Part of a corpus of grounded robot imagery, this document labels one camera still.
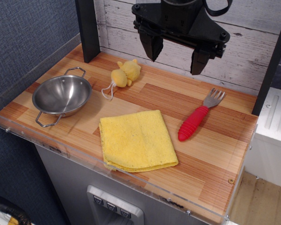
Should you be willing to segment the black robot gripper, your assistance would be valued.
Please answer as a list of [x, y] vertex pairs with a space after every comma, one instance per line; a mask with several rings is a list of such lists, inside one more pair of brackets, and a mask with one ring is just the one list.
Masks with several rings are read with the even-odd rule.
[[229, 33], [211, 17], [228, 12], [231, 2], [218, 10], [209, 8], [205, 0], [162, 0], [132, 6], [134, 27], [149, 59], [153, 62], [163, 49], [163, 40], [195, 49], [191, 74], [200, 75], [210, 58], [222, 57]]

